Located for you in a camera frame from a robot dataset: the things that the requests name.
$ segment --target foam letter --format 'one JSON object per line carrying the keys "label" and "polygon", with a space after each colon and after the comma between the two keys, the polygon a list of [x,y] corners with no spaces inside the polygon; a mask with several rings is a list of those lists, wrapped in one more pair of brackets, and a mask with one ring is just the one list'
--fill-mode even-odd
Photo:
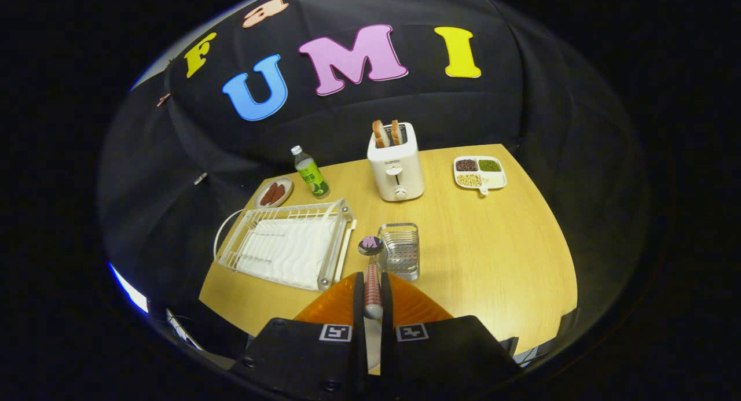
{"label": "foam letter", "polygon": [[285,8],[288,8],[288,3],[283,3],[283,0],[271,0],[266,1],[262,5],[253,9],[247,15],[244,16],[244,23],[241,25],[243,28],[251,27],[254,24],[261,22],[267,16],[277,15],[281,13]]}
{"label": "foam letter", "polygon": [[481,69],[474,64],[474,54],[468,42],[474,35],[465,29],[454,27],[437,27],[435,34],[441,35],[447,47],[450,65],[445,67],[445,74],[450,77],[468,77],[476,79],[481,76]]}
{"label": "foam letter", "polygon": [[215,37],[217,37],[216,32],[206,35],[206,38],[199,42],[198,45],[185,53],[184,58],[188,61],[188,74],[186,75],[188,79],[190,79],[190,76],[193,76],[193,74],[195,74],[203,64],[206,64],[206,58],[202,58],[202,56],[208,53],[209,48],[211,48],[209,41]]}
{"label": "foam letter", "polygon": [[232,77],[222,88],[222,92],[229,95],[236,113],[244,120],[256,121],[265,119],[280,110],[288,98],[288,88],[285,86],[283,76],[278,69],[278,54],[263,58],[255,64],[254,72],[261,72],[265,82],[270,88],[270,97],[263,103],[257,103],[252,99],[250,90],[247,88],[247,73],[243,72]]}
{"label": "foam letter", "polygon": [[360,29],[355,37],[352,50],[347,50],[327,37],[301,45],[299,52],[311,58],[314,69],[317,71],[318,81],[320,81],[317,94],[328,95],[344,88],[344,81],[334,76],[332,67],[354,84],[360,84],[366,58],[371,65],[368,79],[374,82],[406,76],[409,71],[399,64],[394,46],[391,45],[389,38],[391,30],[389,25],[370,25]]}

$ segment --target metal wire basket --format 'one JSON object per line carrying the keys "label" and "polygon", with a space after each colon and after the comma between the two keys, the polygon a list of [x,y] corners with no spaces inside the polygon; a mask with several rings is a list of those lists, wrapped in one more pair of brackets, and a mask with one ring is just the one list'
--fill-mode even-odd
{"label": "metal wire basket", "polygon": [[373,257],[383,271],[407,281],[419,277],[419,228],[413,223],[388,223],[378,229],[384,249]]}
{"label": "metal wire basket", "polygon": [[356,224],[345,200],[251,209],[217,262],[280,284],[327,290],[341,277],[347,243]]}

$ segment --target pink letter m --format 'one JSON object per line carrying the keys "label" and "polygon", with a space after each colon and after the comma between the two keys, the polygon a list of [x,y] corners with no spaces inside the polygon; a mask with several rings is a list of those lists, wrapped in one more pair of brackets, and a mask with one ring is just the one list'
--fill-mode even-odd
{"label": "pink letter m", "polygon": [[320,80],[317,94],[328,95],[344,88],[344,81],[334,76],[332,67],[354,84],[360,84],[363,80],[366,58],[371,65],[368,79],[374,82],[406,76],[409,71],[399,64],[394,46],[391,45],[389,38],[391,30],[389,25],[370,25],[360,29],[352,50],[347,50],[327,37],[301,45],[299,52],[311,58]]}

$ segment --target table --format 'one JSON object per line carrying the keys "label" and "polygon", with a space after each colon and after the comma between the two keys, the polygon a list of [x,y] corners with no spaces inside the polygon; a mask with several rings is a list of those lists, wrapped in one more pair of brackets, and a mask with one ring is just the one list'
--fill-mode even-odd
{"label": "table", "polygon": [[[456,185],[453,159],[466,155],[498,158],[507,185],[488,196]],[[415,200],[383,201],[370,164],[362,159],[320,167],[331,191],[322,200],[297,172],[288,174],[294,190],[283,206],[347,200],[358,220],[342,278],[368,266],[368,257],[355,250],[361,238],[386,223],[413,222],[419,227],[420,274],[412,283],[419,290],[455,317],[478,317],[497,340],[518,337],[515,354],[556,337],[561,316],[577,306],[577,279],[563,233],[524,169],[502,145],[425,150],[419,156],[425,190]],[[246,208],[254,208],[252,200]],[[292,319],[317,296],[213,261],[199,298],[257,335],[269,319]]]}

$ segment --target red beans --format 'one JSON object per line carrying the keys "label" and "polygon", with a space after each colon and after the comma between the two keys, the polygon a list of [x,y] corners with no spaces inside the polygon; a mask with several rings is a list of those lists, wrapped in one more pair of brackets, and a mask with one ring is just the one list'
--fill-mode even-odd
{"label": "red beans", "polygon": [[456,161],[456,171],[479,171],[479,166],[473,159],[461,159]]}

